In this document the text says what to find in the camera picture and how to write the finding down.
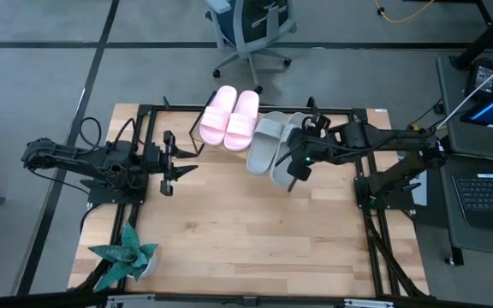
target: chair base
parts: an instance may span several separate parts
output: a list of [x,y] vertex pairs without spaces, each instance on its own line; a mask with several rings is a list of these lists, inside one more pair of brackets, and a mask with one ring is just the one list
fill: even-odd
[[[262,56],[270,56],[270,57],[274,57],[277,59],[282,59],[285,68],[290,66],[290,64],[292,63],[292,59],[290,59],[289,57],[284,56],[284,55],[282,55],[276,51],[268,50],[268,49],[257,50],[257,51],[254,51],[252,53],[247,54],[246,60],[248,61],[249,65],[250,65],[250,70],[252,72],[252,77],[254,79],[254,85],[255,85],[254,91],[257,94],[261,94],[262,91],[264,90],[264,88],[259,84],[258,73],[256,72],[256,65],[254,64],[254,56],[253,56],[254,54],[258,54],[258,55],[262,55]],[[214,68],[214,70],[212,71],[212,77],[220,78],[221,77],[220,68],[223,68],[224,66],[226,66],[232,62],[235,62],[239,59],[241,59],[241,55],[238,52],[235,52],[233,55],[228,56],[226,59],[224,59],[220,64],[218,64]]]

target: green plant leaf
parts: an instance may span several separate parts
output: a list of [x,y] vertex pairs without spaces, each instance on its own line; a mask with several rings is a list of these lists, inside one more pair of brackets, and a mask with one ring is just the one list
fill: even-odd
[[115,263],[117,261],[132,262],[136,259],[136,253],[134,249],[131,249],[129,247],[101,245],[89,247],[89,250],[112,263]]
[[128,222],[125,222],[125,227],[121,233],[121,243],[123,246],[129,246],[132,248],[140,247],[138,234],[136,234],[136,230],[134,230],[133,226],[131,226]]
[[146,258],[149,260],[153,257],[153,253],[155,249],[158,247],[158,244],[144,244],[140,247],[140,251],[146,255]]
[[120,280],[124,276],[130,274],[134,268],[125,262],[117,261],[113,264],[110,270],[100,279],[100,282],[94,289],[94,292],[104,290],[105,288],[111,286],[112,283]]
[[142,275],[142,273],[144,273],[144,270],[146,269],[147,269],[147,264],[142,265],[139,268],[134,269],[130,275],[134,276],[135,281],[138,281],[140,279],[140,276]]
[[147,264],[147,262],[148,260],[144,255],[144,253],[140,252],[139,254],[136,255],[136,260],[134,260],[133,266],[135,268],[139,268],[140,266]]

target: wooden platform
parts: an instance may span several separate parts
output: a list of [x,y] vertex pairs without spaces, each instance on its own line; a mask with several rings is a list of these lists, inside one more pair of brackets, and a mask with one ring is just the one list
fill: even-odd
[[[135,117],[137,109],[137,104],[116,105],[108,139],[129,117]],[[192,151],[188,131],[197,115],[158,112],[154,141],[162,143],[163,131],[169,129],[179,147]],[[368,110],[368,116],[376,127],[389,128],[385,110]],[[329,117],[333,125],[347,120]],[[132,128],[123,134],[124,139],[131,136]],[[384,170],[396,163],[397,156],[378,152],[376,159],[378,169]],[[159,175],[151,179],[137,230],[141,243],[159,244],[159,262],[155,275],[129,280],[128,291],[375,295],[364,224],[353,195],[352,163],[317,163],[310,180],[298,181],[288,194],[268,177],[249,174],[244,158],[215,147],[206,146],[197,158],[175,161],[199,168],[174,184],[171,198],[159,194]],[[87,247],[110,242],[115,213],[114,205],[105,205],[86,219],[70,287],[83,282],[99,262]],[[412,223],[399,211],[387,213],[396,259],[427,292]],[[389,291],[382,259],[380,264],[384,289]]]

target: pink slide sandal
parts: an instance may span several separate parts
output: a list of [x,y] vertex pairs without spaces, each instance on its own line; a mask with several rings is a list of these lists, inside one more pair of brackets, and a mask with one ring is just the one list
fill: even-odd
[[223,145],[230,151],[243,151],[252,142],[258,119],[260,97],[256,92],[244,91],[237,100],[235,111],[229,117]]
[[220,145],[226,134],[229,116],[237,100],[237,90],[222,86],[201,118],[199,134],[207,145]]

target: office chair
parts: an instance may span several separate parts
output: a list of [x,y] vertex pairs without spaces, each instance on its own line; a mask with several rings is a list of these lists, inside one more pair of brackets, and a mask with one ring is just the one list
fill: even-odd
[[285,68],[292,60],[276,51],[267,50],[271,44],[286,33],[296,32],[296,21],[292,0],[206,0],[210,11],[206,18],[212,21],[218,48],[225,39],[237,52],[226,58],[212,71],[214,78],[220,78],[220,68],[238,59],[250,63],[252,77],[260,94],[264,88],[259,84],[254,65],[254,54],[282,59]]

